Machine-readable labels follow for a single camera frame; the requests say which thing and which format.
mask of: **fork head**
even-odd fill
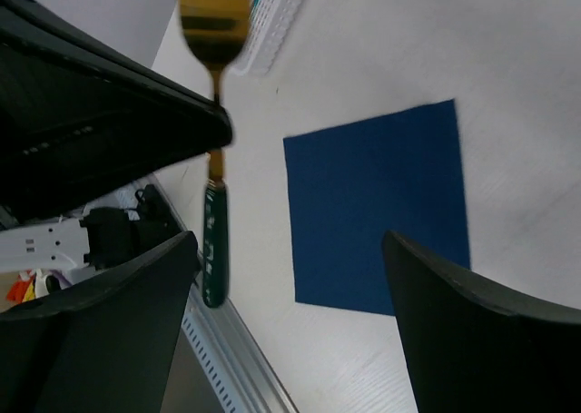
[[[251,0],[180,0],[180,14],[190,50],[219,75],[244,47]]]

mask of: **white basket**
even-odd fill
[[[237,75],[265,75],[271,69],[302,0],[254,0],[251,34],[231,70]]]

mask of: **fork handle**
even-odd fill
[[[223,182],[208,181],[204,200],[202,297],[207,307],[220,307],[230,287],[228,191]]]

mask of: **gray wall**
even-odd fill
[[[36,0],[72,25],[151,67],[175,0]]]

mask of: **navy blue square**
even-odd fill
[[[453,101],[286,138],[284,151],[297,302],[393,315],[387,230],[469,268]]]

